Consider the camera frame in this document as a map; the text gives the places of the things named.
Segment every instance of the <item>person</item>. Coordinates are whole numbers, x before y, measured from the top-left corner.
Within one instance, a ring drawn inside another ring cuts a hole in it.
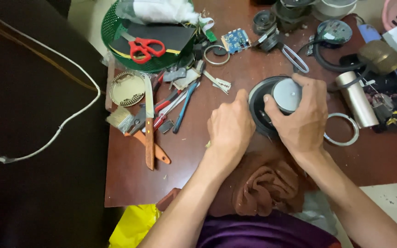
[[[265,112],[299,166],[329,197],[348,236],[362,248],[397,248],[397,224],[339,169],[323,149],[327,121],[326,83],[294,74],[303,87],[298,109],[285,116],[271,95]],[[337,239],[309,223],[279,211],[269,217],[206,217],[220,185],[235,169],[255,131],[240,90],[207,122],[211,146],[194,174],[138,247],[340,247]]]

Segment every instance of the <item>white cable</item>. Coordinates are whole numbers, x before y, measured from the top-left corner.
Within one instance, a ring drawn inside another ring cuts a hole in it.
[[[22,35],[22,36],[24,36],[24,37],[30,39],[31,41],[38,43],[38,44],[41,45],[42,47],[47,48],[48,50],[54,52],[55,54],[58,54],[59,56],[63,57],[64,59],[68,60],[70,63],[72,63],[73,65],[75,65],[77,68],[79,68],[79,69],[91,80],[91,82],[94,84],[94,86],[95,86],[96,89],[97,89],[97,96],[96,96],[96,98],[93,99],[87,106],[85,106],[85,108],[79,110],[78,112],[76,112],[76,113],[74,113],[72,116],[70,116],[68,119],[66,119],[65,121],[63,121],[63,123],[59,126],[58,131],[56,131],[55,135],[51,138],[50,141],[48,141],[47,144],[45,144],[43,147],[41,147],[41,148],[40,148],[39,150],[37,150],[36,152],[34,152],[34,153],[30,154],[30,155],[24,156],[24,157],[20,157],[20,158],[6,158],[6,157],[0,157],[0,162],[3,162],[4,164],[7,164],[7,163],[12,163],[12,162],[21,161],[21,160],[24,160],[24,159],[27,159],[27,158],[31,158],[31,157],[33,157],[34,155],[36,155],[36,154],[40,153],[41,151],[45,150],[48,146],[50,146],[51,143],[53,143],[53,141],[55,141],[55,139],[58,137],[59,133],[62,131],[62,128],[64,127],[64,125],[65,125],[68,121],[70,121],[71,119],[75,118],[76,116],[80,115],[82,112],[84,112],[85,110],[87,110],[88,108],[90,108],[91,105],[93,105],[93,104],[99,99],[99,97],[101,96],[101,89],[100,89],[99,86],[96,84],[96,82],[91,78],[91,76],[88,75],[88,73],[87,73],[84,69],[82,69],[82,67],[81,67],[80,65],[76,64],[73,60],[67,58],[67,57],[64,56],[63,54],[59,53],[58,51],[55,51],[54,49],[48,47],[47,45],[42,44],[41,42],[39,42],[39,41],[33,39],[32,37],[30,37],[30,36],[24,34],[23,32],[21,32],[21,31],[15,29],[14,27],[8,25],[7,23],[3,22],[2,20],[0,20],[0,23],[2,23],[4,26],[8,27],[9,29],[11,29],[11,30],[13,30],[13,31],[15,31],[15,32],[17,32],[17,33],[19,33],[20,35]]]

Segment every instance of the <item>floor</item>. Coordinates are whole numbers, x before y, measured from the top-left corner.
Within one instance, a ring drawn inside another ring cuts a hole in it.
[[[105,13],[114,2],[115,0],[73,0],[69,12],[70,24],[103,55],[107,53],[107,48],[100,36],[101,23]],[[380,17],[383,2],[384,0],[360,0],[355,13],[382,32],[383,26]],[[361,189],[397,222],[397,183],[362,187]],[[340,230],[339,239],[343,247],[352,247],[344,229],[340,225],[338,228]]]

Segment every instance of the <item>knife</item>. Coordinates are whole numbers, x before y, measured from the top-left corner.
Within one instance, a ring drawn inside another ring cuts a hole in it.
[[[153,102],[153,87],[151,80],[145,77],[145,162],[150,170],[154,170],[154,131],[153,131],[153,118],[154,118],[154,102]]]

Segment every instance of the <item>wooden table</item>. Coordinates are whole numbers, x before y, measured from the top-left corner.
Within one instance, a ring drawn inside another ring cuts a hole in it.
[[[237,28],[244,29],[252,41],[257,36],[252,32],[252,18],[265,7],[254,7],[249,1],[229,0],[195,1],[195,9],[205,9],[207,16],[215,20],[213,32],[217,37]],[[340,49],[324,51],[326,59],[337,63],[346,54],[356,53],[365,43],[361,38],[356,21],[348,16],[345,21],[353,28],[353,37]],[[307,29],[294,31],[285,39],[285,44],[297,51],[316,30],[319,21],[310,18]],[[303,57],[310,68],[307,76],[322,79],[328,83],[334,81],[338,73],[324,70],[314,58]],[[229,95],[212,86],[203,77],[201,85],[191,97],[188,110],[177,135],[172,132],[156,134],[156,142],[173,161],[166,165],[157,161],[157,170],[152,172],[145,165],[145,148],[135,138],[124,138],[115,128],[110,128],[108,149],[107,181],[105,189],[105,207],[127,206],[155,203],[172,188],[182,188],[188,181],[209,141],[207,120],[212,110],[223,102],[232,102],[239,89],[248,92],[258,82],[270,76],[291,75],[292,64],[277,50],[269,54],[248,49],[231,56],[229,62],[220,67],[208,64],[207,71],[215,78],[232,83]],[[157,99],[168,95],[168,87],[163,86]],[[347,113],[337,95],[329,95],[329,113]],[[180,107],[174,109],[169,118],[176,120]],[[347,141],[352,129],[347,122],[332,118],[327,125],[327,134],[337,141]],[[267,144],[262,140],[257,146]],[[332,155],[339,167],[358,186],[397,183],[397,133],[376,134],[365,128],[360,130],[356,143],[348,147],[335,147],[327,142],[325,149]]]

